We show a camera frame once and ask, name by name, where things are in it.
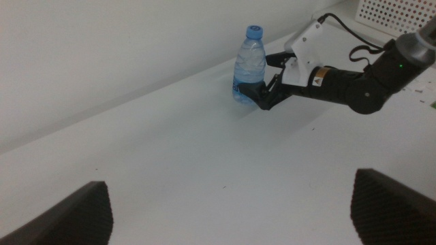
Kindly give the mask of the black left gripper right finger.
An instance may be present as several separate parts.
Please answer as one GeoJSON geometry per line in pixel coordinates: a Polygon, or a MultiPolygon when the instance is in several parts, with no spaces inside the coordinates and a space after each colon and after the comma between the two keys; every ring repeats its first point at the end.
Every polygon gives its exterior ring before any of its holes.
{"type": "Polygon", "coordinates": [[[363,244],[435,244],[435,200],[374,169],[358,169],[350,217],[363,244]]]}

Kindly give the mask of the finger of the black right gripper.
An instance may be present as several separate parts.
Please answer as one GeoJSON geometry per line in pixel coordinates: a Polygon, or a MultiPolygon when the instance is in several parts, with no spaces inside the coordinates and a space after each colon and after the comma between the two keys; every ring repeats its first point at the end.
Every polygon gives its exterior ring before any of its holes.
{"type": "Polygon", "coordinates": [[[264,82],[240,83],[238,88],[241,94],[252,100],[260,109],[270,110],[272,108],[268,100],[270,91],[264,82]]]}
{"type": "Polygon", "coordinates": [[[266,55],[266,64],[271,67],[285,67],[286,62],[290,58],[295,58],[294,53],[279,52],[275,54],[266,55]]]}

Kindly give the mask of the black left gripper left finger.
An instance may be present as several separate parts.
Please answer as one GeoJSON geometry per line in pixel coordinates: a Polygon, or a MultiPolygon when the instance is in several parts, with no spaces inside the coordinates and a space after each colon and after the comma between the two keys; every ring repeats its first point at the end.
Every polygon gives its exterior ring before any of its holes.
{"type": "Polygon", "coordinates": [[[2,244],[106,245],[113,230],[108,186],[92,181],[1,238],[2,244]]]}

